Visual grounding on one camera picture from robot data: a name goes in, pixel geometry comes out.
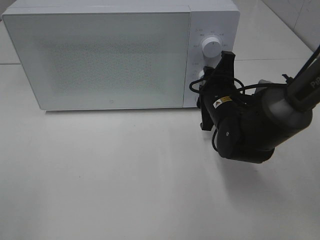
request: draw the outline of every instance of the yellow warning sticker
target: yellow warning sticker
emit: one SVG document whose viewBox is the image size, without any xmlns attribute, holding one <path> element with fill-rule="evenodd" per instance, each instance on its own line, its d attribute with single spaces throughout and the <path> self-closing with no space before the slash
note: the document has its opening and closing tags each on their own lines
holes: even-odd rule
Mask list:
<svg viewBox="0 0 320 240">
<path fill-rule="evenodd" d="M 217 101 L 213 103 L 213 107 L 216 109 L 219 107 L 221 104 L 232 101 L 232 99 L 229 96 L 224 96 L 219 98 Z"/>
</svg>

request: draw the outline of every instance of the perforated mesh screen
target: perforated mesh screen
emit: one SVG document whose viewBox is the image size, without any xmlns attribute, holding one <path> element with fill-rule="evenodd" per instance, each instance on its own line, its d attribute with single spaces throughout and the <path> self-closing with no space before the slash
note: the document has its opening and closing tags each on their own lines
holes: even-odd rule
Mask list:
<svg viewBox="0 0 320 240">
<path fill-rule="evenodd" d="M 42 109 L 180 107 L 188 13 L 6 16 Z"/>
</svg>

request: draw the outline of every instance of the microwave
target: microwave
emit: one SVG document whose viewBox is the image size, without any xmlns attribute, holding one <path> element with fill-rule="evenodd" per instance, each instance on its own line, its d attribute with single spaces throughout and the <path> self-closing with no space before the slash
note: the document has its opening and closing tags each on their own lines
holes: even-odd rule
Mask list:
<svg viewBox="0 0 320 240">
<path fill-rule="evenodd" d="M 2 15 L 40 109 L 192 108 L 232 51 L 231 0 L 17 0 Z"/>
</svg>

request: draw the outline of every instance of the white countertop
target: white countertop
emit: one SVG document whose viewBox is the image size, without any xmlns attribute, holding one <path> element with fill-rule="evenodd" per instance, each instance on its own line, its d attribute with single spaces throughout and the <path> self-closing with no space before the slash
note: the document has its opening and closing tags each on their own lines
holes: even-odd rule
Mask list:
<svg viewBox="0 0 320 240">
<path fill-rule="evenodd" d="M 236 77 L 294 76 L 311 51 L 260 1 L 237 2 Z M 267 162 L 222 159 L 197 109 L 39 110 L 4 30 L 1 240 L 319 239 L 319 107 Z"/>
</svg>

